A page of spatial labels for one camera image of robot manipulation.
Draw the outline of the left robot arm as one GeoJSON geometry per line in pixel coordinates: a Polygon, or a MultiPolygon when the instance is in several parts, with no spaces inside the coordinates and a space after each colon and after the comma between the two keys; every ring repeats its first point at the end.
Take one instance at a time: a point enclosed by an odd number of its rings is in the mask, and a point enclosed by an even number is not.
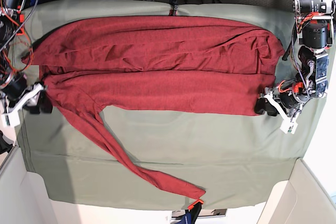
{"type": "Polygon", "coordinates": [[[255,105],[255,113],[282,117],[281,130],[294,133],[297,118],[312,99],[327,95],[327,50],[335,38],[335,0],[293,0],[295,22],[290,44],[282,57],[293,60],[297,74],[266,88],[255,105]]]}

